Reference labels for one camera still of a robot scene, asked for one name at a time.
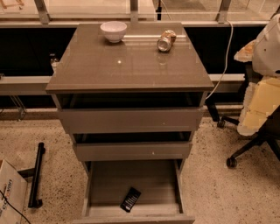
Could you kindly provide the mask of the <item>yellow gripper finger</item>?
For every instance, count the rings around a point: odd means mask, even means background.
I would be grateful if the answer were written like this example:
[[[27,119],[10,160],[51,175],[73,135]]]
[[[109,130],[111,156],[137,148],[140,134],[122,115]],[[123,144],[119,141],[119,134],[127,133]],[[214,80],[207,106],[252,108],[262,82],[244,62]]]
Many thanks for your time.
[[[247,43],[241,50],[239,50],[234,55],[234,60],[240,62],[250,62],[253,58],[255,43],[255,40],[252,40],[249,43]]]
[[[245,92],[243,109],[237,131],[252,136],[280,106],[280,79],[263,77],[257,83],[250,82]]]

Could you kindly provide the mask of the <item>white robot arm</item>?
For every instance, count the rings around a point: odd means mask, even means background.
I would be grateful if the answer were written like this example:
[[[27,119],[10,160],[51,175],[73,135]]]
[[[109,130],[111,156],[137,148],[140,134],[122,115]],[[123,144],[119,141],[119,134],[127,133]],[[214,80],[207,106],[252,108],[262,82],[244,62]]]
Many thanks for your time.
[[[262,79],[246,88],[237,131],[254,135],[280,106],[280,15],[276,14],[258,34],[234,56],[252,62],[253,71]]]

